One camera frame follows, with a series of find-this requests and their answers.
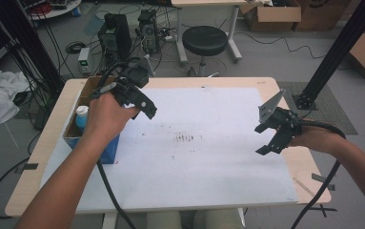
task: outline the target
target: black stool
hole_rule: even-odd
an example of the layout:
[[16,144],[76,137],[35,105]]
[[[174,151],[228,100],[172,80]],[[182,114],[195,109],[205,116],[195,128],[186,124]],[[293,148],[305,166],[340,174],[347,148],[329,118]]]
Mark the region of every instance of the black stool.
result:
[[[221,29],[210,26],[198,26],[190,27],[184,31],[182,42],[185,49],[202,57],[199,73],[191,67],[188,74],[194,72],[196,76],[204,76],[206,67],[205,56],[214,56],[224,52],[229,39],[227,34]],[[219,73],[212,73],[209,77],[218,74]]]

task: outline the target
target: forearm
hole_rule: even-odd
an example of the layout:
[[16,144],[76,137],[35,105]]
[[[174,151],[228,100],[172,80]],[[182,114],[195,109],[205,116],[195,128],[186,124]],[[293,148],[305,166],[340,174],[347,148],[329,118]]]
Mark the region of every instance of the forearm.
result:
[[30,203],[16,228],[70,228],[91,171],[104,149],[99,145],[81,138]]
[[344,139],[328,153],[339,160],[365,196],[365,153]]

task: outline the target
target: white paper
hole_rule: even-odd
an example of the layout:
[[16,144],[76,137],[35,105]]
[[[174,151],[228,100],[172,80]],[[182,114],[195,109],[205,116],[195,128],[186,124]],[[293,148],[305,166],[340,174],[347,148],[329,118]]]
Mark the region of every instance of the white paper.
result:
[[[144,89],[157,107],[120,135],[113,165],[104,165],[125,210],[200,209],[297,202],[284,158],[255,152],[274,132],[254,131],[256,88]],[[42,183],[71,151],[59,137]],[[114,209],[97,169],[79,211]]]

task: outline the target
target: hand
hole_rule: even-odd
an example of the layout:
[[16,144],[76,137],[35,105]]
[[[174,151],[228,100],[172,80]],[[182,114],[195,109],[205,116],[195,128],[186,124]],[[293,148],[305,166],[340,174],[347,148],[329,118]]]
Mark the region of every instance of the hand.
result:
[[104,144],[108,144],[120,134],[128,120],[137,115],[138,112],[136,107],[121,107],[112,94],[102,94],[90,103],[83,138],[100,139],[103,140]]
[[331,154],[345,139],[329,130],[319,127],[303,126],[302,134],[297,135],[289,146],[304,146],[310,150]]

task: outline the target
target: person's knee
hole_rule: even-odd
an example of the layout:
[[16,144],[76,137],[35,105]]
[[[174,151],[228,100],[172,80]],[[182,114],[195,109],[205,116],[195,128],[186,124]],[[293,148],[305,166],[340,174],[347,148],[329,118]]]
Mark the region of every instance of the person's knee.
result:
[[179,212],[147,213],[147,229],[182,229]]
[[194,229],[243,229],[241,217],[238,210],[234,209],[220,209],[198,211],[195,215]]

